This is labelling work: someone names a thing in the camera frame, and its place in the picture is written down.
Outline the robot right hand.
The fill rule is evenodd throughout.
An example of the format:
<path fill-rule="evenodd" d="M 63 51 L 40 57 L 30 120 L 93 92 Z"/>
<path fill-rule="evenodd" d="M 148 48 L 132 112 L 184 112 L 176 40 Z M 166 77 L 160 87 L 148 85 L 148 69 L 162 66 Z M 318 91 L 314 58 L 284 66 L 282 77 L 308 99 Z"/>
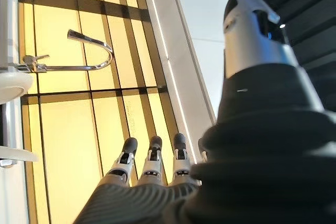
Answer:
<path fill-rule="evenodd" d="M 123 163 L 101 180 L 76 223 L 335 223 L 335 113 L 326 110 L 263 0 L 228 0 L 224 82 L 216 124 L 188 167 L 175 137 L 175 183 L 159 184 L 152 141 L 144 182 Z"/>

